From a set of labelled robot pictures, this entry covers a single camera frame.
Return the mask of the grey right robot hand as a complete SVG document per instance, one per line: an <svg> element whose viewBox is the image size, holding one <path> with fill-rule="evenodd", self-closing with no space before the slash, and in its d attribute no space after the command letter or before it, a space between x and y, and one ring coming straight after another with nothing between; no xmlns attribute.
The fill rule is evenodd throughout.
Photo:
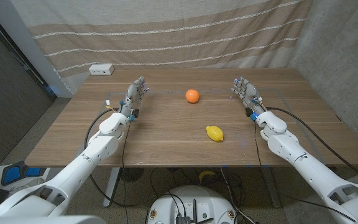
<svg viewBox="0 0 358 224"><path fill-rule="evenodd" d="M246 116L255 121L257 117L266 112L266 108L262 103L262 97L258 94L255 86L247 79L240 77L235 78L231 91L237 95L246 108Z"/></svg>

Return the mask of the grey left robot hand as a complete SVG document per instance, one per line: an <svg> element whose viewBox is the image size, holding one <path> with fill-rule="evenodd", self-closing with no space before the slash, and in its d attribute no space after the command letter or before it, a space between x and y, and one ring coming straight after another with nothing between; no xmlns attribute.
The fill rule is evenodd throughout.
<svg viewBox="0 0 358 224"><path fill-rule="evenodd" d="M133 112L137 110L141 104L144 95L148 92L149 87L145 86L145 78L139 77L131 85L129 85L124 99L120 102L118 112L126 116L129 120L136 118Z"/></svg>

